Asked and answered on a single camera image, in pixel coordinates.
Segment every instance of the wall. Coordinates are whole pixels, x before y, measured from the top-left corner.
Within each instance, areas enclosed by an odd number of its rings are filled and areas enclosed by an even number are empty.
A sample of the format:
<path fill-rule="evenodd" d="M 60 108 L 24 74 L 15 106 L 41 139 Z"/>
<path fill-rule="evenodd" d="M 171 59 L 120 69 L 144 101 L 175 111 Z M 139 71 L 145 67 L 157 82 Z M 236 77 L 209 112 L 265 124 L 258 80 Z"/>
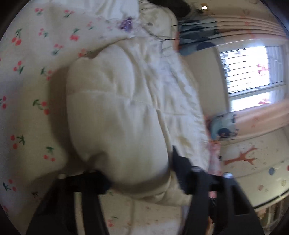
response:
<path fill-rule="evenodd" d="M 289 189 L 289 142 L 284 130 L 221 148 L 223 171 L 231 172 L 253 206 Z"/>
<path fill-rule="evenodd" d="M 214 116 L 226 112 L 227 91 L 216 48 L 196 51 L 184 57 L 199 85 L 199 98 L 204 115 Z"/>
<path fill-rule="evenodd" d="M 241 17 L 257 17 L 276 22 L 270 10 L 259 0 L 185 0 L 200 9 L 200 3 L 206 3 L 210 11 L 208 15 L 239 15 Z"/>

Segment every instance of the blue polka dot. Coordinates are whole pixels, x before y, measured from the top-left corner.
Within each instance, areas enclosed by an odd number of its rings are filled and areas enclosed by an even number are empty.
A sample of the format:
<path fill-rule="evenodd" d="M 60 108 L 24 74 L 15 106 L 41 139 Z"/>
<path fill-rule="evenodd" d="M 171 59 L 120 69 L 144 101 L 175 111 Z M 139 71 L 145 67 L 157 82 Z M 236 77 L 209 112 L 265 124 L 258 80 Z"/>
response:
<path fill-rule="evenodd" d="M 274 175 L 275 174 L 275 169 L 273 167 L 271 167 L 269 169 L 269 175 Z"/>

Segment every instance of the blue fabric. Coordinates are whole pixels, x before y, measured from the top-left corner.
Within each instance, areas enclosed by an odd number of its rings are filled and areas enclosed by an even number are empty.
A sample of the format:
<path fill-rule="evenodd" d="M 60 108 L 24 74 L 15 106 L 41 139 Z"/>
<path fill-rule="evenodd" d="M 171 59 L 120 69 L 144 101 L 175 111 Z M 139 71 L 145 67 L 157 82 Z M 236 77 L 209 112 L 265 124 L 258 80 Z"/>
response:
<path fill-rule="evenodd" d="M 215 38 L 221 38 L 217 21 L 212 17 L 179 21 L 179 52 L 187 56 L 195 51 L 216 46 Z"/>

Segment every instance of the cherry pattern sheet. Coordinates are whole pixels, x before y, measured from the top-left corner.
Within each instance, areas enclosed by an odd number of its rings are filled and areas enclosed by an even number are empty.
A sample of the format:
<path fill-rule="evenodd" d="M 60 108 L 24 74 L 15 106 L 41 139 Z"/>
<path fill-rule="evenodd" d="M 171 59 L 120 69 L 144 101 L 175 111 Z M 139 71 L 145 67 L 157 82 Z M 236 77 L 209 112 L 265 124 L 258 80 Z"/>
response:
<path fill-rule="evenodd" d="M 122 39 L 148 32 L 175 37 L 177 21 L 168 9 L 123 2 L 119 12 L 114 1 L 31 1 L 0 42 L 0 203 L 21 234 L 57 175 L 86 168 L 69 140 L 67 67 Z M 120 29 L 127 17 L 131 32 Z M 177 234 L 181 224 L 179 207 L 132 200 L 113 190 L 101 203 L 110 234 Z"/>

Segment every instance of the window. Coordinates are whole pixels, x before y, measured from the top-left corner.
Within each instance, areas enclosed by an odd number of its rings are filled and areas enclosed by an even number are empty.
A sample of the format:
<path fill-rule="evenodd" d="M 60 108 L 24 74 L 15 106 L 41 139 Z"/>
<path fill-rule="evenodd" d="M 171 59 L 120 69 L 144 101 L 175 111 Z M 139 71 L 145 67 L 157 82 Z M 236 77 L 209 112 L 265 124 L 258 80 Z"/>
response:
<path fill-rule="evenodd" d="M 231 111 L 272 104 L 284 98 L 281 47 L 249 47 L 220 53 Z"/>

